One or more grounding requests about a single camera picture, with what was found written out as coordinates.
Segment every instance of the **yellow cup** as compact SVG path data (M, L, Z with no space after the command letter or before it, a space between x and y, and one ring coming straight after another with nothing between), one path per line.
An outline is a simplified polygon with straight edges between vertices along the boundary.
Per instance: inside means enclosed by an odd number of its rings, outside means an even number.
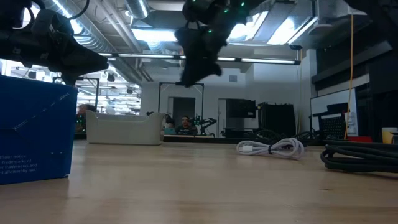
M382 128L383 144L392 144L392 133L398 133L398 128Z

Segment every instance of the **doorway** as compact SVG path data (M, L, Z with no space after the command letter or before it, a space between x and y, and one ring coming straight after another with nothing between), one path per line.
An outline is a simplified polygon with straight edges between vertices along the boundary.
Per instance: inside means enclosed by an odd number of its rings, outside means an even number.
M195 117L195 99L188 97L173 97L172 114L176 127L182 125L182 116L189 116L190 119L193 119Z

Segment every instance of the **desk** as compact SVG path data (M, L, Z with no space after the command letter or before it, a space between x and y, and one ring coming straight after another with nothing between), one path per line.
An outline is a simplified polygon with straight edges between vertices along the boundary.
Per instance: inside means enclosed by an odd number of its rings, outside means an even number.
M239 156L235 145L75 142L68 179L0 186L1 223L136 224L398 222L398 177L327 171Z

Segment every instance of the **blue box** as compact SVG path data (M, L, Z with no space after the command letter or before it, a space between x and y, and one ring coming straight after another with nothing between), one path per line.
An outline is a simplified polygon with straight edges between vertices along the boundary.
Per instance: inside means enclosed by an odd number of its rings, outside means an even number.
M77 89L0 75L0 184L67 177Z

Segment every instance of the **man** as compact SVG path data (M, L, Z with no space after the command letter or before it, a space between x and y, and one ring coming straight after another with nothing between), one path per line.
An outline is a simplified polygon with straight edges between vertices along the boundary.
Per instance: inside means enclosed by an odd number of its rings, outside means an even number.
M90 110L94 113L96 112L95 106L89 104L80 105L78 109L79 109L77 112L78 115L86 115L86 110Z
M95 106L89 104L83 104L78 107L78 112L76 115L75 132L85 133L86 132L86 110L96 112Z
M196 135L198 134L198 129L195 126L192 126L190 118L188 116L182 117L182 125L175 129L176 134L188 134L188 135Z

